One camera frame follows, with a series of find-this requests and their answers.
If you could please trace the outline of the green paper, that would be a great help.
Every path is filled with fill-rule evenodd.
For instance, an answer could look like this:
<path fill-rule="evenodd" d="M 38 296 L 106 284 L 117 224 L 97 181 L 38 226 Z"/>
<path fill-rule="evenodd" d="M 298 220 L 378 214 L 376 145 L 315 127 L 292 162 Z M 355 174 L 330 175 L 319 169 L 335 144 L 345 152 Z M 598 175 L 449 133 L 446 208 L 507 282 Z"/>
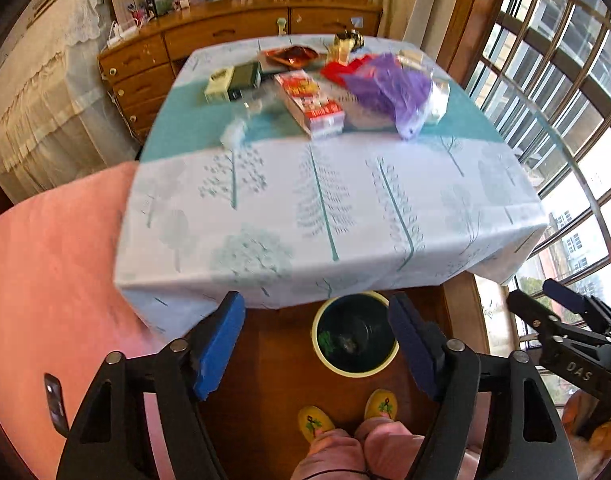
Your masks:
<path fill-rule="evenodd" d="M 337 341 L 330 330 L 322 330 L 319 332 L 317 334 L 317 343 L 325 359 L 331 359 L 337 351 Z"/>

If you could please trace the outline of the red cartoon milk carton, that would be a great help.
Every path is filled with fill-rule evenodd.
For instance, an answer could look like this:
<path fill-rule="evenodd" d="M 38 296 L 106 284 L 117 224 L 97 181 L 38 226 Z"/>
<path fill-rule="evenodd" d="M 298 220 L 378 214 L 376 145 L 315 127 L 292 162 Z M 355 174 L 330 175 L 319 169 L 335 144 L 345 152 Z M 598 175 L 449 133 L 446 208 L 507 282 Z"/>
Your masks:
<path fill-rule="evenodd" d="M 312 139 L 342 133 L 345 111 L 304 70 L 274 76 L 279 97 L 292 118 Z"/>

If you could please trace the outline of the purple plastic bag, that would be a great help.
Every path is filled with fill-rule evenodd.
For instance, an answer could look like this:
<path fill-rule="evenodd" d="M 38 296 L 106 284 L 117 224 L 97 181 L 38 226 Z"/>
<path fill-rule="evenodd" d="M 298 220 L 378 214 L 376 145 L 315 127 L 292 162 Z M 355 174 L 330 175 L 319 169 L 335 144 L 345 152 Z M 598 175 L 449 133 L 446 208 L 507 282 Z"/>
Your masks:
<path fill-rule="evenodd" d="M 416 139 L 425 125 L 437 124 L 449 106 L 449 82 L 403 54 L 362 58 L 356 70 L 340 78 L 361 107 L 387 116 L 406 141 Z"/>

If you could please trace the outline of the red paper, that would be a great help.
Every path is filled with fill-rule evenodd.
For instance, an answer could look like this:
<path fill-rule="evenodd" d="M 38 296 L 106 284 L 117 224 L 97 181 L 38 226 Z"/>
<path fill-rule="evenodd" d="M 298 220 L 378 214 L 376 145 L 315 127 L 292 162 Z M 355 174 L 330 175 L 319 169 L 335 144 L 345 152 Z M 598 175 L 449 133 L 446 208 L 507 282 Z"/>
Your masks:
<path fill-rule="evenodd" d="M 371 62 L 376 57 L 375 54 L 365 54 L 359 58 L 354 58 L 348 64 L 342 64 L 337 61 L 327 63 L 321 69 L 321 75 L 337 86 L 345 88 L 347 83 L 345 77 L 356 73 L 363 65 Z"/>

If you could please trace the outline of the orange foil snack bag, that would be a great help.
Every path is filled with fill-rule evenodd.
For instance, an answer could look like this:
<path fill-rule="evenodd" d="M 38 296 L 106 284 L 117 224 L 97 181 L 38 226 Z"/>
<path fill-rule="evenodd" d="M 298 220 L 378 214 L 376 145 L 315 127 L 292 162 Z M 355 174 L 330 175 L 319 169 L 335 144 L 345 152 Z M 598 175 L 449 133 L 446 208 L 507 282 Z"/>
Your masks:
<path fill-rule="evenodd" d="M 262 58 L 270 65 L 302 70 L 319 59 L 319 52 L 310 47 L 291 46 L 262 52 Z"/>

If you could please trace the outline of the yellow rim trash bin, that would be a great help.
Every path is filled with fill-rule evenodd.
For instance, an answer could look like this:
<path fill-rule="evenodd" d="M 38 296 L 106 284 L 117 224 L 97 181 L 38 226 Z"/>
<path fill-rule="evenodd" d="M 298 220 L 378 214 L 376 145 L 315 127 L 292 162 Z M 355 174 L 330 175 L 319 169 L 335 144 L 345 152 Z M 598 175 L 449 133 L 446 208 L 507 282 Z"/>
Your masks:
<path fill-rule="evenodd" d="M 385 370 L 399 353 L 389 321 L 389 300 L 378 292 L 361 292 L 330 299 L 322 304 L 311 327 L 312 346 L 328 370 L 353 379 L 362 379 Z M 325 359 L 317 334 L 330 330 L 337 351 Z"/>

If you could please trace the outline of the right yellow slipper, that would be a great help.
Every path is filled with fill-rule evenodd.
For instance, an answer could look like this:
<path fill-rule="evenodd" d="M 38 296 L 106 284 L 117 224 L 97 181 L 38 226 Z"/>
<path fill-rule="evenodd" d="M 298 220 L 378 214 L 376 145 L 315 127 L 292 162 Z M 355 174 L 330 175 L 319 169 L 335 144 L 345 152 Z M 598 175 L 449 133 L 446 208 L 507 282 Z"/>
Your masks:
<path fill-rule="evenodd" d="M 369 396 L 364 410 L 364 419 L 385 418 L 394 420 L 398 414 L 397 396 L 388 389 L 377 389 Z"/>

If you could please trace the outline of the tree pattern tablecloth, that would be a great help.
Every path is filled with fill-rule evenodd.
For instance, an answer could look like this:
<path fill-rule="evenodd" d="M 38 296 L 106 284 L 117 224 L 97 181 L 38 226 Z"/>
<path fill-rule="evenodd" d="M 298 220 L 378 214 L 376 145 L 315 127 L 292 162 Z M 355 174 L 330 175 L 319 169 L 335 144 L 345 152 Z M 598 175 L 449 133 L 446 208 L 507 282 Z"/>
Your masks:
<path fill-rule="evenodd" d="M 128 196 L 115 286 L 164 339 L 184 335 L 237 290 L 251 308 L 439 285 L 470 271 L 502 283 L 548 218 L 509 146 L 451 85 L 435 125 L 406 141 L 386 117 L 330 86 L 337 136 L 312 140 L 282 103 L 235 152 L 220 144 L 236 102 L 208 103 L 221 68 L 323 35 L 198 49 L 150 130 Z"/>

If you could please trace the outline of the pink bed cover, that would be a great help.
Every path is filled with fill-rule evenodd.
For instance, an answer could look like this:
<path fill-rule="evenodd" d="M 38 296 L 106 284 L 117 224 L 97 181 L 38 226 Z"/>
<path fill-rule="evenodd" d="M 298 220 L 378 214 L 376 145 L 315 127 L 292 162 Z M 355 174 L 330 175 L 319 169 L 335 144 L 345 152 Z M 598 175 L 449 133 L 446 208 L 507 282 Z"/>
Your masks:
<path fill-rule="evenodd" d="M 52 426 L 44 376 L 73 417 L 107 354 L 164 343 L 113 283 L 136 162 L 35 195 L 0 216 L 0 426 L 28 469 L 57 474 L 64 439 Z"/>

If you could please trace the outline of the black phone on bed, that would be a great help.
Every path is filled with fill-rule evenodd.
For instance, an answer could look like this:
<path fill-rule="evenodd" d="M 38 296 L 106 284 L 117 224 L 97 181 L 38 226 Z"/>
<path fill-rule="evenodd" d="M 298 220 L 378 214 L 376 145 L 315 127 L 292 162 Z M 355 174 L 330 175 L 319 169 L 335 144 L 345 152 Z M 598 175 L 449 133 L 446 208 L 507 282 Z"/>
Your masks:
<path fill-rule="evenodd" d="M 66 407 L 64 406 L 64 395 L 60 380 L 49 373 L 44 374 L 44 385 L 46 391 L 47 405 L 52 426 L 60 434 L 67 437 L 70 426 L 66 417 Z"/>

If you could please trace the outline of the clear plastic bag on table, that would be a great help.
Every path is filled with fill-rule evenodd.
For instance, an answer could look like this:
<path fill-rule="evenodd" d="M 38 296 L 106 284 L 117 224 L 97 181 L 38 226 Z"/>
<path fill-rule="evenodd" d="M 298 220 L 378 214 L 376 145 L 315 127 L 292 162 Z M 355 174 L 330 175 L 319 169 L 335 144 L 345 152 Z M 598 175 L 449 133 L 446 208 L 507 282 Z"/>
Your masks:
<path fill-rule="evenodd" d="M 274 86 L 261 86 L 243 92 L 235 110 L 234 118 L 226 125 L 220 136 L 220 144 L 225 150 L 235 152 L 248 143 L 247 135 L 252 130 L 252 139 L 261 122 L 270 122 L 282 109 L 282 102 Z"/>

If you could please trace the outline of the cream small box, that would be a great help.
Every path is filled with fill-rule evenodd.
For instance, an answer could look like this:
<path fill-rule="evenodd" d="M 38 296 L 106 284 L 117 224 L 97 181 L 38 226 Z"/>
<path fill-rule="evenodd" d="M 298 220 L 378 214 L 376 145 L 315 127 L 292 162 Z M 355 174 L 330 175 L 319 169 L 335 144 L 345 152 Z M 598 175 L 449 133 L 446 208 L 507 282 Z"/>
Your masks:
<path fill-rule="evenodd" d="M 425 55 L 418 50 L 403 49 L 398 53 L 398 60 L 401 64 L 414 70 L 421 70 L 425 67 Z"/>

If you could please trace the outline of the wooden desk with drawers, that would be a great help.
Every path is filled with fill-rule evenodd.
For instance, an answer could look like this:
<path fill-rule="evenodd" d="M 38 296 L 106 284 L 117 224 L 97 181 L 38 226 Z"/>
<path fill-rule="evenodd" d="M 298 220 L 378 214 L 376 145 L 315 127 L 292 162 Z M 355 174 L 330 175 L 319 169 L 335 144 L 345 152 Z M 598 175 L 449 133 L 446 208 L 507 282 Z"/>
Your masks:
<path fill-rule="evenodd" d="M 383 10 L 367 0 L 220 0 L 200 3 L 142 26 L 133 38 L 98 55 L 100 75 L 127 123 L 144 144 L 194 50 L 279 35 L 378 32 Z"/>

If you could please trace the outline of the white lace covered piano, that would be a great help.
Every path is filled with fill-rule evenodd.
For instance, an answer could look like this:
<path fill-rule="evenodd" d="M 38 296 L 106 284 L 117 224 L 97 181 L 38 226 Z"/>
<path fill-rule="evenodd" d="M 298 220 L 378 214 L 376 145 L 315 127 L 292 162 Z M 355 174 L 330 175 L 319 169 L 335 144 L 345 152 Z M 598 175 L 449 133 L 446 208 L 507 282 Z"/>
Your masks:
<path fill-rule="evenodd" d="M 13 203 L 128 162 L 101 79 L 111 0 L 30 0 L 0 46 L 0 187 Z"/>

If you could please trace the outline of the black gold crumpled wrapper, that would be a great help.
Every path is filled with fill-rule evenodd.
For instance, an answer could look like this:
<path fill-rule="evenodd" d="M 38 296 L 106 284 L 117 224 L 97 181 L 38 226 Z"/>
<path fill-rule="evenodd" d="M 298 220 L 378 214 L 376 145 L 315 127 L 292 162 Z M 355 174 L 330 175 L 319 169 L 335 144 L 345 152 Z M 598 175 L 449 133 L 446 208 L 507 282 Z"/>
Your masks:
<path fill-rule="evenodd" d="M 348 48 L 352 52 L 361 50 L 364 44 L 365 40 L 363 35 L 355 29 L 345 29 L 342 30 L 342 32 L 338 32 L 334 40 L 335 46 Z"/>

